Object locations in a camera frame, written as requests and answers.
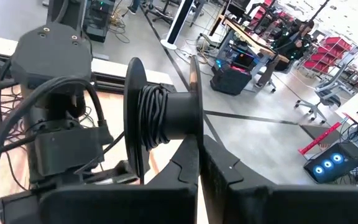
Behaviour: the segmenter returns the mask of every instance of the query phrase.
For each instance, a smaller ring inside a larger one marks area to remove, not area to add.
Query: black robotic mount
[[[49,9],[57,4],[51,1]],[[83,1],[69,1],[63,8],[65,15],[75,15],[71,10],[83,7]],[[78,26],[66,26],[66,16],[60,24],[52,21],[49,16],[45,26],[19,40],[0,75],[2,80],[12,73],[24,96],[10,116],[0,120],[0,155],[13,147],[2,142],[23,116],[31,183],[26,192],[0,198],[3,223],[196,223],[199,175],[210,223],[358,223],[358,188],[275,185],[203,135],[195,56],[188,93],[149,86],[141,61],[131,60],[125,80],[124,132],[114,140],[90,85],[90,52],[79,41]],[[52,46],[55,41],[58,47]],[[97,128],[78,124],[84,88],[98,114]],[[124,135],[129,161],[91,173]],[[168,165],[144,184],[148,152],[171,139],[183,142]],[[138,178],[140,185],[125,184]],[[113,183],[99,183],[105,179]]]

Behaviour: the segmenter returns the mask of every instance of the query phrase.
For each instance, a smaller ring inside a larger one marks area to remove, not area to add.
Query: office chair
[[[312,104],[306,100],[298,100],[295,104],[295,107],[299,106],[305,106],[310,108],[309,113],[313,113],[313,117],[310,119],[314,121],[317,118],[317,114],[319,114],[323,120],[321,121],[321,124],[324,124],[327,121],[327,118],[324,116],[324,114],[320,111],[318,106],[320,104],[323,104],[325,106],[332,106],[337,105],[338,107],[341,106],[341,100],[336,95],[341,90],[338,88],[340,84],[338,84],[338,79],[341,76],[342,72],[345,70],[347,65],[342,64],[341,69],[335,74],[335,76],[332,77],[332,79],[319,84],[315,87],[314,92],[319,97],[320,101],[317,104]]]
[[[293,64],[295,63],[295,61],[296,61],[296,60],[292,60],[292,61],[290,62],[290,64],[288,65],[288,67],[287,67],[286,70],[284,70],[284,71],[278,71],[278,72],[280,72],[280,73],[282,73],[282,74],[288,74],[288,73],[290,73],[290,71],[291,71],[291,69],[292,69],[292,66],[293,66]],[[260,69],[260,71],[258,72],[258,75],[262,75],[265,71],[266,71],[266,67],[262,67],[262,68]],[[272,89],[272,91],[271,91],[272,93],[276,92],[276,85],[274,85],[272,79],[270,79],[267,84],[268,84],[268,85],[271,85],[271,86],[273,87],[273,89]]]

